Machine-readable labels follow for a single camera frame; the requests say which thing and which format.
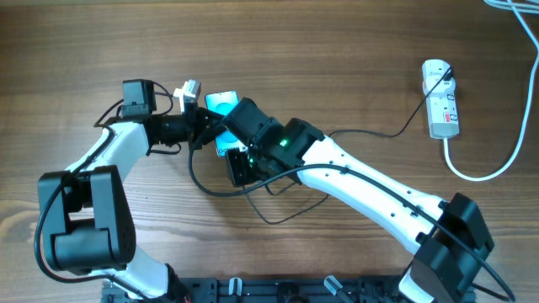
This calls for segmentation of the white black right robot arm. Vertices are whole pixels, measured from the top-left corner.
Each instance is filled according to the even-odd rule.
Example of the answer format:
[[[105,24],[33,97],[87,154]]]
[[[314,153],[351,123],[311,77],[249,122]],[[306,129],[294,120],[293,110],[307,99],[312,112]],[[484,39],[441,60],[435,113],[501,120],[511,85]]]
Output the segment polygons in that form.
[[[450,201],[399,183],[355,159],[298,118],[282,125],[243,98],[224,126],[247,148],[258,178],[291,178],[346,203],[395,237],[414,258],[398,284],[415,302],[462,302],[494,248],[478,205],[457,193]]]

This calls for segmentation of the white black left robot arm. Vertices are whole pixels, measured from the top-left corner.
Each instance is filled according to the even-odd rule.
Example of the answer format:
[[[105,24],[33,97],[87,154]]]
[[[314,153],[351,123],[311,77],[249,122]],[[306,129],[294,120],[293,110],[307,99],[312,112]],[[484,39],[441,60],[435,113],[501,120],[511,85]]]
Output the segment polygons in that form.
[[[191,302],[173,268],[137,246],[123,183],[157,145],[191,144],[221,116],[199,107],[201,84],[193,79],[173,93],[146,79],[127,80],[122,89],[123,98],[95,122],[103,133],[91,149],[39,178],[35,259],[64,284],[103,279],[132,300]]]

